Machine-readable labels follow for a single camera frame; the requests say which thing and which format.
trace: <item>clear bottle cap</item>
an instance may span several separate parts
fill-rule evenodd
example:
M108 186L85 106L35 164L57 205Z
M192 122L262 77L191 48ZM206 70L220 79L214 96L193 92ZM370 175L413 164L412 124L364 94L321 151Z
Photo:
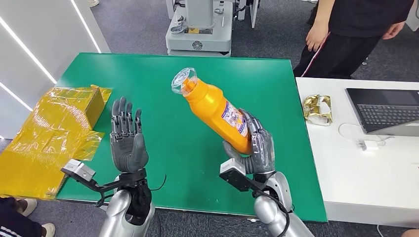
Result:
M171 90L176 94L186 95L196 86L198 78L194 68L184 68L171 82Z

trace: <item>plastic bottle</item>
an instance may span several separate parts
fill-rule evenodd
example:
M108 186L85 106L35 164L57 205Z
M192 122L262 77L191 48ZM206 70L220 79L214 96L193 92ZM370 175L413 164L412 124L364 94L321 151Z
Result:
M171 82L172 91L183 95L192 112L238 152L251 153L249 133L243 114L216 86L202 82L194 68L180 71Z

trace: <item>person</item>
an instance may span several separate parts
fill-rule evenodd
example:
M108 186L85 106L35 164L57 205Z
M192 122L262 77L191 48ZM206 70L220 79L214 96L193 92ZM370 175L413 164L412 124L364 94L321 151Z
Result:
M408 230L402 234L402 237L419 237L419 230Z
M36 207L35 199L0 197L0 237L53 237L52 223L41 225L27 217Z
M350 79L380 39L394 38L402 30L413 2L319 0L294 75Z

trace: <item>person's hand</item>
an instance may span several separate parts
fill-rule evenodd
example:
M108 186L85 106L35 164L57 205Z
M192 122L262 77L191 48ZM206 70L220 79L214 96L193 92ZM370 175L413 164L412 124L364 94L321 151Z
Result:
M223 141L224 150L229 158L234 158L246 168L246 174L260 174L275 171L275 150L272 135L266 131L259 120L240 109L248 125L252 154L242 157L227 141Z
M387 32L382 36L382 39L387 40L394 38L403 29L404 25L404 21L391 25L390 28L388 28Z
M317 52L317 50L325 43L328 34L329 27L327 24L314 22L307 34L307 37L305 38L308 51L311 52L311 50L314 50L314 52Z
M112 106L111 149L115 167L121 172L135 173L148 162L144 137L141 131L141 110L132 117L132 103L125 110L125 97L115 100Z

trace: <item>led light strip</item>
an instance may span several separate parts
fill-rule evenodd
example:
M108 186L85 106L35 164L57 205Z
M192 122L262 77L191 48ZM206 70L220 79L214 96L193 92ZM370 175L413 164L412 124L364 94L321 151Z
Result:
M11 96L13 96L13 98L15 98L17 101L19 101L19 103L21 103L23 106L26 107L26 109L28 109L29 111L33 111L31 107L29 107L29 105L27 105L25 102L23 102L23 100L21 100L15 93L13 93L11 90L9 90L9 88L7 88L5 85L3 85L3 83L0 82L0 87L3 88L5 91L7 91Z
M86 21L84 20L84 18L83 18L83 16L82 16L82 14L80 13L80 10L79 10L79 8L77 7L76 3L74 2L74 0L71 0L71 3L73 4L73 7L74 7L74 9L75 9L75 10L76 10L76 12L77 12L77 15L79 15L80 20L82 21L82 23L83 23L84 27L86 28L86 31L87 31L87 33L88 33L88 34L89 34L89 36L90 36L90 39L92 40L92 42L93 42L94 46L95 46L95 47L96 47L96 49L97 49L97 52L98 52L98 53L102 53L102 51L100 51L100 48L99 48L99 46L98 46L98 45L97 45L97 43L96 43L96 40L94 39L94 37L93 37L93 35L92 35L92 33L91 33L91 31L90 31L89 27L87 26Z
M43 71L43 73L45 73L45 75L52 81L52 83L57 84L57 81L40 63L40 61L35 57L35 55L28 49L28 47L26 47L26 45L19 39L19 37L13 32L13 30L6 24L2 17L0 17L0 24L4 27L4 29L6 29L10 36L12 36L13 39L20 45L20 47L29 55L29 57Z

